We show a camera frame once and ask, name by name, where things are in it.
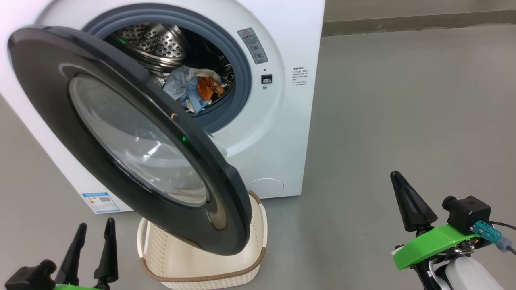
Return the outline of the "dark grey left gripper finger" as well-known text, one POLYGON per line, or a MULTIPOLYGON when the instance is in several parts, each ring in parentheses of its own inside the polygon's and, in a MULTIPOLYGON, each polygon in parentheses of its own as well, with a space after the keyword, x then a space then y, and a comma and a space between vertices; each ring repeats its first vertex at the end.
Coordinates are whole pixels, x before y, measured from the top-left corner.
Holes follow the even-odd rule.
POLYGON ((86 233, 87 224, 81 223, 57 272, 56 284, 79 285, 80 255, 85 244, 86 233))
POLYGON ((109 217, 104 230, 104 247, 101 260, 94 272, 94 279, 98 284, 111 284, 118 280, 118 251, 116 239, 116 224, 112 217, 109 217))

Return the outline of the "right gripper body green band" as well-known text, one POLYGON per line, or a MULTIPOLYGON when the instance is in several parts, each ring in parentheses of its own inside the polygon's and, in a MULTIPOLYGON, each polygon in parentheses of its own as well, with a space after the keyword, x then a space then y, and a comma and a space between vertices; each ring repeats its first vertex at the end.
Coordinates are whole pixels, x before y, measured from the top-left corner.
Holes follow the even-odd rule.
POLYGON ((437 226, 396 249, 393 252, 393 260, 398 270, 404 270, 464 241, 478 237, 479 235, 474 233, 464 235, 449 224, 437 226))

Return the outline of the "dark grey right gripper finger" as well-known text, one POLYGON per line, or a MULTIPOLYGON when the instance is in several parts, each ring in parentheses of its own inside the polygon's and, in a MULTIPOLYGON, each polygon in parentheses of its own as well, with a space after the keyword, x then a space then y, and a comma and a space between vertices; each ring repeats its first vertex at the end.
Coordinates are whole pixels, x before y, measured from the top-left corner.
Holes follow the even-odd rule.
POLYGON ((433 228, 431 224, 437 220, 437 215, 435 215, 434 211, 429 207, 429 205, 427 205, 427 203, 415 189, 413 193, 413 200, 414 205, 418 209, 419 213, 419 227, 417 231, 431 230, 433 228))
POLYGON ((393 185, 398 209, 407 232, 418 230, 419 214, 414 205, 414 189, 399 171, 392 171, 390 179, 393 185))

